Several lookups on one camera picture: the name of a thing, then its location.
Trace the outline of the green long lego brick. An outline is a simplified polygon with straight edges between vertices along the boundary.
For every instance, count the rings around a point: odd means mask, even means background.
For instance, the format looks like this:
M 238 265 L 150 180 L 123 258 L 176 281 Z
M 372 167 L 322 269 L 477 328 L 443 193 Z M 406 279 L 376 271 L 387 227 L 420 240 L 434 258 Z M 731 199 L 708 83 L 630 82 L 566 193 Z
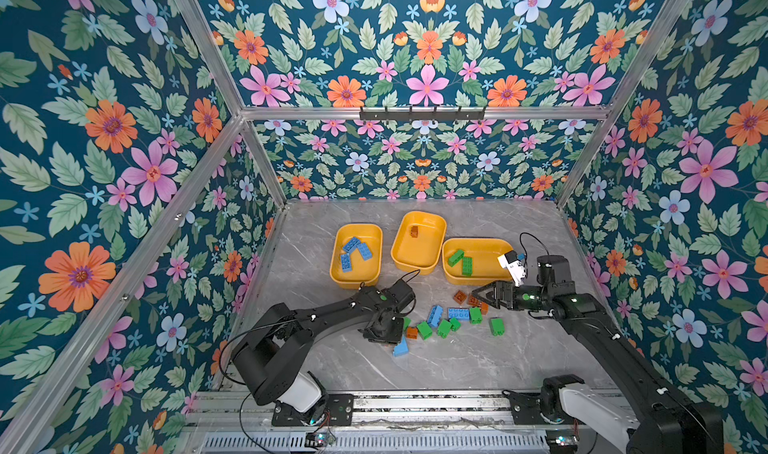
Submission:
M 468 256 L 464 256 L 461 260 L 461 275 L 464 277 L 471 277 L 473 275 L 473 259 Z

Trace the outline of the blue lego brick top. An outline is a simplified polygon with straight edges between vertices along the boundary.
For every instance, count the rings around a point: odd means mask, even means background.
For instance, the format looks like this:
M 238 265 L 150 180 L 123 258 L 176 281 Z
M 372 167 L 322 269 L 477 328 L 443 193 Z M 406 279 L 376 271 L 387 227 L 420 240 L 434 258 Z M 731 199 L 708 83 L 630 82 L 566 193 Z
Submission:
M 342 253 L 340 255 L 340 265 L 343 273 L 352 271 L 351 257 L 348 253 Z

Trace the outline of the blue long lego brick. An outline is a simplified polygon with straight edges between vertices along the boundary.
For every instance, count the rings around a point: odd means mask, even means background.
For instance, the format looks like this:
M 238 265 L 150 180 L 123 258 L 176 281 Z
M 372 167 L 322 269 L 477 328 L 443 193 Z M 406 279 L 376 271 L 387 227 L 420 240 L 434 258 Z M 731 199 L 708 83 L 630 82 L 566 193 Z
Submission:
M 353 236 L 346 244 L 342 246 L 342 250 L 344 253 L 352 253 L 358 249 L 360 244 L 360 239 Z

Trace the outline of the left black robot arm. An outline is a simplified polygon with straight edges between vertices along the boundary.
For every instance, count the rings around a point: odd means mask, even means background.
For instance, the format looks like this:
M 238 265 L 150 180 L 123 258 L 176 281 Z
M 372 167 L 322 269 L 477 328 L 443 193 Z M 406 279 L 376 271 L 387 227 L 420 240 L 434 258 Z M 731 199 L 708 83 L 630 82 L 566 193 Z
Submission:
M 327 402 L 320 381 L 301 371 L 314 345 L 352 329 L 371 343 L 396 345 L 415 300 L 411 286 L 399 279 L 383 289 L 363 285 L 351 297 L 320 307 L 275 304 L 244 333 L 230 360 L 258 405 L 283 404 L 305 414 Z

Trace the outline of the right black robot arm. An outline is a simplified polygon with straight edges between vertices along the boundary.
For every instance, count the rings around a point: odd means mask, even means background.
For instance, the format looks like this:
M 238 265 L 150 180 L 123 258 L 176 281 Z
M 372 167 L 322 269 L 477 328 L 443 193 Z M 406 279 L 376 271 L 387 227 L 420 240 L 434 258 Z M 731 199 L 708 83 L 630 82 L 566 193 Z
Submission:
M 720 411 L 673 386 L 615 328 L 593 295 L 577 292 L 565 257 L 539 257 L 533 285 L 525 284 L 527 269 L 515 252 L 499 262 L 511 280 L 476 288 L 473 297 L 495 309 L 541 312 L 556 321 L 598 361 L 629 404 L 623 409 L 581 377 L 561 375 L 543 381 L 530 409 L 551 423 L 579 421 L 623 453 L 724 452 Z

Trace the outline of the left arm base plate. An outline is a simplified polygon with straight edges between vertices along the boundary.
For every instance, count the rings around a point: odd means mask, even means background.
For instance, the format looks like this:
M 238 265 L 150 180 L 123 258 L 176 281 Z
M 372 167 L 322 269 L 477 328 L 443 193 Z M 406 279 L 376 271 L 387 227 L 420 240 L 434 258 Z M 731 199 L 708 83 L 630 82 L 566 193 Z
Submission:
M 273 410 L 272 427 L 350 426 L 355 397 L 352 394 L 327 394 L 305 412 L 278 402 Z

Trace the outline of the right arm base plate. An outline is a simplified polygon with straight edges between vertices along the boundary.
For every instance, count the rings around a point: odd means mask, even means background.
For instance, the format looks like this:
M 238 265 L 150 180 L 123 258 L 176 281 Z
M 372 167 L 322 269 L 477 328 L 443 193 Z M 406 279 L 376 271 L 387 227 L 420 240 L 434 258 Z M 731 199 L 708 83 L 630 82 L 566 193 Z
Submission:
M 542 406 L 540 392 L 503 390 L 501 394 L 509 402 L 516 425 L 567 425 L 574 422 L 571 416 Z

